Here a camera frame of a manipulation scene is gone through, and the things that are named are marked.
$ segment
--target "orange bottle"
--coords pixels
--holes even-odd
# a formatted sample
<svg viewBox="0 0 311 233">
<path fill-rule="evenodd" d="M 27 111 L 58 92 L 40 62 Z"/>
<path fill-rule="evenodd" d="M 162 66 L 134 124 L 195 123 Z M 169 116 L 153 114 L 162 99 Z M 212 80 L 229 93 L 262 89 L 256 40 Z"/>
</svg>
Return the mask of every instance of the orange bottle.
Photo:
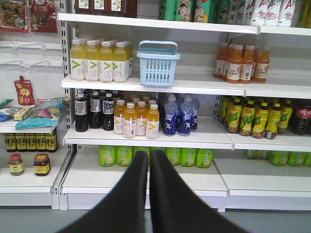
<svg viewBox="0 0 311 233">
<path fill-rule="evenodd" d="M 248 84 L 251 83 L 251 76 L 254 65 L 254 46 L 248 45 L 246 46 L 245 54 L 242 61 L 242 71 L 240 75 L 240 83 Z"/>
<path fill-rule="evenodd" d="M 241 74 L 242 63 L 243 63 L 242 50 L 243 50 L 243 45 L 236 45 L 234 47 L 233 55 L 230 58 L 228 76 L 226 78 L 226 81 L 228 83 L 236 84 L 240 80 L 240 74 Z"/>
<path fill-rule="evenodd" d="M 228 76 L 228 72 L 229 72 L 229 65 L 230 65 L 230 58 L 233 55 L 233 51 L 234 51 L 234 44 L 230 44 L 229 48 L 228 48 L 228 52 L 225 56 L 225 62 L 224 62 L 224 68 L 223 68 L 223 74 L 222 74 L 222 79 L 225 80 Z"/>
<path fill-rule="evenodd" d="M 221 43 L 220 44 L 220 51 L 216 58 L 216 65 L 214 70 L 214 77 L 215 78 L 221 78 L 225 63 L 225 56 L 228 51 L 228 43 Z"/>
<path fill-rule="evenodd" d="M 254 76 L 254 81 L 256 82 L 261 82 L 261 83 L 266 82 L 267 73 L 269 69 L 269 63 L 270 63 L 269 51 L 270 51 L 270 47 L 265 46 L 263 48 L 263 51 L 261 52 L 261 55 L 259 56 L 257 60 L 256 72 Z"/>
</svg>

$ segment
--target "red jar lid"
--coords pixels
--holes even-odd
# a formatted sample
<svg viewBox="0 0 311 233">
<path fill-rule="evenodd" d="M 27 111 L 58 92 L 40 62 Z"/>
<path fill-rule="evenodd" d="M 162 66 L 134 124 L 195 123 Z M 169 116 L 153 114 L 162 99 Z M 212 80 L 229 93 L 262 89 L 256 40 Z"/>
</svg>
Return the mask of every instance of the red jar lid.
<svg viewBox="0 0 311 233">
<path fill-rule="evenodd" d="M 16 161 L 21 159 L 21 155 L 20 154 L 12 154 L 9 159 L 12 162 L 16 162 Z"/>
</svg>

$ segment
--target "gray floor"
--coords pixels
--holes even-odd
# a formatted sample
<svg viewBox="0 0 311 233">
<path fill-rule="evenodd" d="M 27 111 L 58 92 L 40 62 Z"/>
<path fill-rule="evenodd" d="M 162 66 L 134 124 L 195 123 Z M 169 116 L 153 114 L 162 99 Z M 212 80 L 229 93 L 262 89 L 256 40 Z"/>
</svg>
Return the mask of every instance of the gray floor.
<svg viewBox="0 0 311 233">
<path fill-rule="evenodd" d="M 54 233 L 85 213 L 84 210 L 0 209 L 0 233 Z M 252 233 L 311 233 L 311 212 L 230 211 L 221 215 Z M 147 233 L 152 232 L 150 211 L 146 211 L 146 229 Z"/>
</svg>

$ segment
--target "red snack bag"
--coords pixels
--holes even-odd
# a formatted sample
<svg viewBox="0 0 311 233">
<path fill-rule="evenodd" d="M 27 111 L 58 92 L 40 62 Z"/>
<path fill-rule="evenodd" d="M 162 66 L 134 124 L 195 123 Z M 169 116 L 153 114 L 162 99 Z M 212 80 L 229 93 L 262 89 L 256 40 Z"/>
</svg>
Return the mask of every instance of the red snack bag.
<svg viewBox="0 0 311 233">
<path fill-rule="evenodd" d="M 30 80 L 25 80 L 23 76 L 19 77 L 20 80 L 14 81 L 18 103 L 20 105 L 33 105 L 35 104 L 33 96 L 33 87 Z"/>
<path fill-rule="evenodd" d="M 32 0 L 31 31 L 57 33 L 54 0 Z"/>
</svg>

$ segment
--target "hanging snack bag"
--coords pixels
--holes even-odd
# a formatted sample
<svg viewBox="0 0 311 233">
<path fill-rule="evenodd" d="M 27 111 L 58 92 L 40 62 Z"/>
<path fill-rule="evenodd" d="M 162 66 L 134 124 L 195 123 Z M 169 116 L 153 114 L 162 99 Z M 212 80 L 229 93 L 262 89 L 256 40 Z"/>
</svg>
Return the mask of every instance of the hanging snack bag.
<svg viewBox="0 0 311 233">
<path fill-rule="evenodd" d="M 57 33 L 54 0 L 32 0 L 31 31 Z"/>
<path fill-rule="evenodd" d="M 28 33 L 26 0 L 0 0 L 0 29 Z"/>
</svg>

